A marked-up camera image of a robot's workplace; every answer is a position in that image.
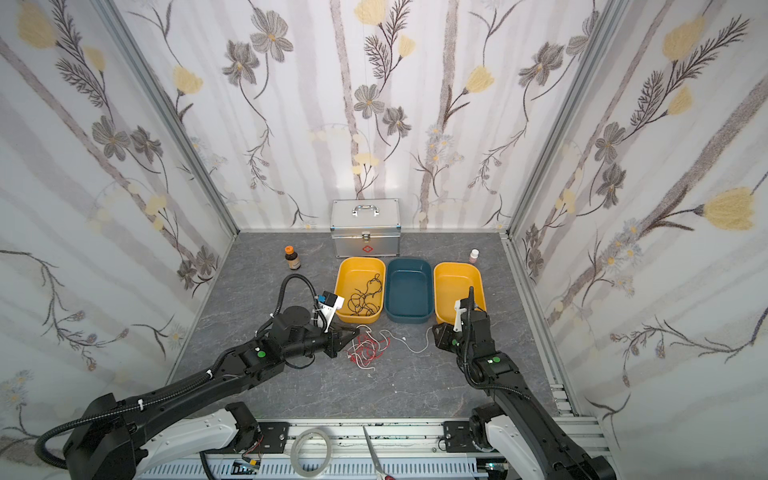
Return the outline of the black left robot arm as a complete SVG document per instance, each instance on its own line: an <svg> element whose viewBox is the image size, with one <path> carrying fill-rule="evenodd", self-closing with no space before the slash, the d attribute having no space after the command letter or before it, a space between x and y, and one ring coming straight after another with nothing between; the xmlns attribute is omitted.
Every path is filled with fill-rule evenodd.
<svg viewBox="0 0 768 480"><path fill-rule="evenodd" d="M132 479L160 462L164 434L191 424L193 414L296 369L295 359L335 358L360 330L334 321L325 296L313 292L312 307L285 307L278 293L269 319L246 342L224 350L213 364L180 381L117 400L106 394L78 419L41 434L35 455L73 479Z"/></svg>

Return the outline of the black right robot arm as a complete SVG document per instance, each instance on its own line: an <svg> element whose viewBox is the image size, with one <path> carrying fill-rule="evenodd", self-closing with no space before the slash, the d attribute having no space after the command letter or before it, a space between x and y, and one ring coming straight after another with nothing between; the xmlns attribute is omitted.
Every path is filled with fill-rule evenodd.
<svg viewBox="0 0 768 480"><path fill-rule="evenodd" d="M522 479L615 479L606 457L579 446L531 393L515 362L496 348L474 288L455 303L455 313L452 325L432 331L435 346L456 355L468 385L492 400L473 411L474 445L498 452Z"/></svg>

